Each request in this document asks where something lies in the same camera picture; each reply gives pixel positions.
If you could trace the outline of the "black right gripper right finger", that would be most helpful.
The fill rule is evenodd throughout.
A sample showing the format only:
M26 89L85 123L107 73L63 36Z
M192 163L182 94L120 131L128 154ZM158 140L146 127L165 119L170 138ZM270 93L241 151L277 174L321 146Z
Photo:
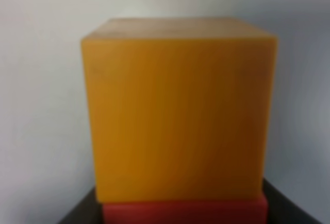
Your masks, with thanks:
M263 180L263 193L268 201L268 224L320 224L321 222L294 204L269 181Z

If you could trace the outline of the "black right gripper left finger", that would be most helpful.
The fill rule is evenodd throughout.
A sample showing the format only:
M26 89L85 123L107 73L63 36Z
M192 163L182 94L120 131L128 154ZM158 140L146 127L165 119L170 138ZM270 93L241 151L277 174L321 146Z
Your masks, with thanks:
M96 200L95 188L69 212L59 224L102 224L103 212L101 204Z

